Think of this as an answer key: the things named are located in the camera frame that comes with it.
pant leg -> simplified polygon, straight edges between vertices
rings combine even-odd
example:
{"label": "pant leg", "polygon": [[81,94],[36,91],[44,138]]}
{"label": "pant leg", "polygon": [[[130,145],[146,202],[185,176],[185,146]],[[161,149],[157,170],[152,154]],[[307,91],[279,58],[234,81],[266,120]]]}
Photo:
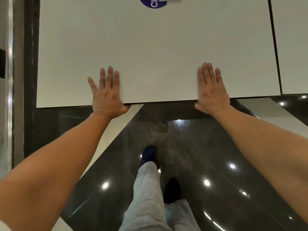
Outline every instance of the pant leg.
{"label": "pant leg", "polygon": [[166,206],[168,225],[175,231],[201,231],[185,199],[177,200]]}
{"label": "pant leg", "polygon": [[156,164],[140,167],[134,183],[134,198],[119,231],[171,231],[167,225],[163,194]]}

pants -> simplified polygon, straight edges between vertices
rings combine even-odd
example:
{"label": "pants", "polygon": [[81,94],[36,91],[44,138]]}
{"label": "pants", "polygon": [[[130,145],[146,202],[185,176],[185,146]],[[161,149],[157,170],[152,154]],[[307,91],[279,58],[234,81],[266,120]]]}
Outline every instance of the pants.
{"label": "pants", "polygon": [[201,231],[188,202],[177,200],[164,207],[160,175],[153,162],[140,167],[134,198],[119,231]]}

black object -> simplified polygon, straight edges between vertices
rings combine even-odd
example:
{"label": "black object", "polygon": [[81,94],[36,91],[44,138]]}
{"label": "black object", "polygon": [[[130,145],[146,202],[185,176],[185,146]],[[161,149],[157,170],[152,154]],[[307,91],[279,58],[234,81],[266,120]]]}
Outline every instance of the black object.
{"label": "black object", "polygon": [[164,203],[171,204],[181,197],[181,185],[176,177],[172,177],[164,192]]}
{"label": "black object", "polygon": [[5,51],[0,49],[0,78],[5,77]]}

purple sticker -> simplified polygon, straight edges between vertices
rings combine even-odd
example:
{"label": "purple sticker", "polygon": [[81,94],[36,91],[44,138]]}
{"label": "purple sticker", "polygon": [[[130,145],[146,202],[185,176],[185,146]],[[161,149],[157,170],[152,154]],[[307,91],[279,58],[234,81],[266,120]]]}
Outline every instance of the purple sticker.
{"label": "purple sticker", "polygon": [[167,1],[162,1],[162,2],[159,2],[158,0],[140,0],[140,1],[146,7],[149,7],[149,8],[152,8],[152,9],[162,8],[165,5],[167,5]]}

shoe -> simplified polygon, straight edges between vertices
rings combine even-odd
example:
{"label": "shoe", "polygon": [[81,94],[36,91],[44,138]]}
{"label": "shoe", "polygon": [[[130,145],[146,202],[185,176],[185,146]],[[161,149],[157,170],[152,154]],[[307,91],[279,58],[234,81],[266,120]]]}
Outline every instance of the shoe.
{"label": "shoe", "polygon": [[175,177],[172,177],[167,183],[165,192],[164,192],[164,203],[171,204],[180,199],[181,195],[181,185],[179,180]]}
{"label": "shoe", "polygon": [[146,146],[142,152],[141,166],[152,161],[156,164],[156,147],[154,145]]}

